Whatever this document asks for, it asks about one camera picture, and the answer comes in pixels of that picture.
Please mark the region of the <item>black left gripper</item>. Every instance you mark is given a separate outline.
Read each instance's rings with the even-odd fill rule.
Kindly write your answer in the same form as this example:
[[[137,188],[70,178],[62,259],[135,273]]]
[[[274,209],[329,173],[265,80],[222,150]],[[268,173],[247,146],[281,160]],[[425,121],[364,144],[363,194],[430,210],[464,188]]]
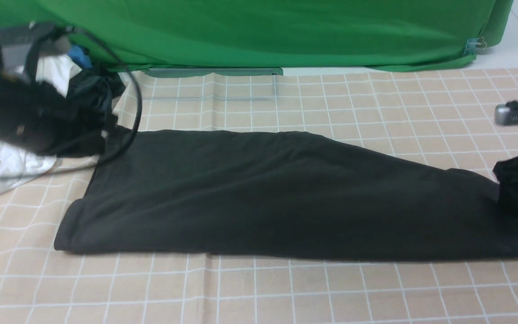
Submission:
[[[76,125],[76,112],[51,84],[26,84],[0,73],[0,140],[40,156],[89,157],[105,152],[103,132]]]

